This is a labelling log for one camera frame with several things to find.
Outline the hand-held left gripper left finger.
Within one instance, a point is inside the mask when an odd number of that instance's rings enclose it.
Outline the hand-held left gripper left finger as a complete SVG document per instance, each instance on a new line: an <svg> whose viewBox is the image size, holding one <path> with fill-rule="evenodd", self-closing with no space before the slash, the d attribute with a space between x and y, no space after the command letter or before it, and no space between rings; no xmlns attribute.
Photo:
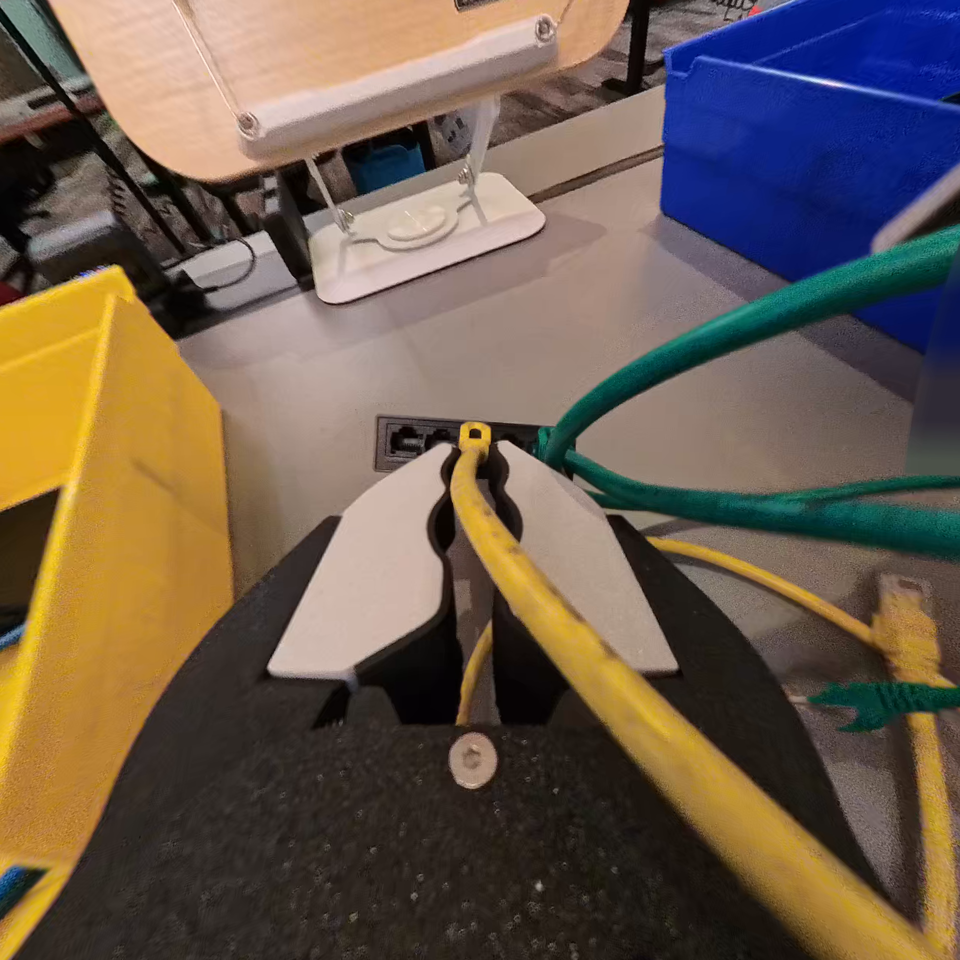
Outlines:
<svg viewBox="0 0 960 960"><path fill-rule="evenodd" d="M329 542L268 661L271 678L378 688L402 723L454 723L462 648L450 479L459 453L441 442L331 518Z"/></svg>

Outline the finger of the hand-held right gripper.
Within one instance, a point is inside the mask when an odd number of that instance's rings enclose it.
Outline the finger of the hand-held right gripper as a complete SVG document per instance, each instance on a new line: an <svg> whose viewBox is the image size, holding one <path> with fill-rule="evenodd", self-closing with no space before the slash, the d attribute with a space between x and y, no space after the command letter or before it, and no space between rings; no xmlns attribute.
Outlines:
<svg viewBox="0 0 960 960"><path fill-rule="evenodd" d="M955 165L885 223L870 242L880 254L913 239L959 225L959 165Z"/></svg>

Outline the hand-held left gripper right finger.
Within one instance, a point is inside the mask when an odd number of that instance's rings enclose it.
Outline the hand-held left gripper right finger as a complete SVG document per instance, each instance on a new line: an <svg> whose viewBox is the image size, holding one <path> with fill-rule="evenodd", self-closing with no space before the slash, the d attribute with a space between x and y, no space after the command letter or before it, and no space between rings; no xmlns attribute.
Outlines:
<svg viewBox="0 0 960 960"><path fill-rule="evenodd" d="M531 561L635 672L680 672L606 513L580 486L509 440L490 445L486 476L497 518ZM491 672L502 723L545 725L569 689L496 589Z"/></svg>

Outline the blue plastic bin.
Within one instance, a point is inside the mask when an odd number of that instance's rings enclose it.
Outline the blue plastic bin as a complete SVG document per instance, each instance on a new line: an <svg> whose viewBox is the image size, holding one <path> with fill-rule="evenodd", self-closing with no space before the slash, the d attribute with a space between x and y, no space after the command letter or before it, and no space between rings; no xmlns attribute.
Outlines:
<svg viewBox="0 0 960 960"><path fill-rule="evenodd" d="M787 281L958 164L957 1L790 2L664 61L662 213Z"/></svg>

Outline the black network switch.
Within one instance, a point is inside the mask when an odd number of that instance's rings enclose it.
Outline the black network switch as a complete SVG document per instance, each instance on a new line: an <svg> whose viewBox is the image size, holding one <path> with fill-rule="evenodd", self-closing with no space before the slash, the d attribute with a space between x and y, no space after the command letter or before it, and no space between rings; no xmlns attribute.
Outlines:
<svg viewBox="0 0 960 960"><path fill-rule="evenodd" d="M379 414L376 417L376 438L373 469L387 474L425 455L438 445L459 445L461 417L431 417ZM493 443L507 442L527 454L538 454L539 424L495 421L487 422Z"/></svg>

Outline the yellow plastic bin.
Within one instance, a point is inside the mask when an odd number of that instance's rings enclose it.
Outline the yellow plastic bin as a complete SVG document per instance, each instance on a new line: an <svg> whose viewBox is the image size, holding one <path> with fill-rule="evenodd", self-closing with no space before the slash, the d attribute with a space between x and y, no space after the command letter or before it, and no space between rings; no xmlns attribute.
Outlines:
<svg viewBox="0 0 960 960"><path fill-rule="evenodd" d="M221 408L119 267L2 308L2 958L234 604Z"/></svg>

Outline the wooden stand with white base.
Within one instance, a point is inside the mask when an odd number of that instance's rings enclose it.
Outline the wooden stand with white base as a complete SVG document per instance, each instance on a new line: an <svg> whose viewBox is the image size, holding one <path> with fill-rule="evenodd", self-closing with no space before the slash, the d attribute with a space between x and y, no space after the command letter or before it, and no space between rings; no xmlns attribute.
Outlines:
<svg viewBox="0 0 960 960"><path fill-rule="evenodd" d="M148 158L231 184L302 164L311 229L266 191L270 257L342 306L521 243L545 215L484 169L503 93L581 66L627 2L51 2L108 112ZM394 200L334 202L321 154L474 107L465 160Z"/></svg>

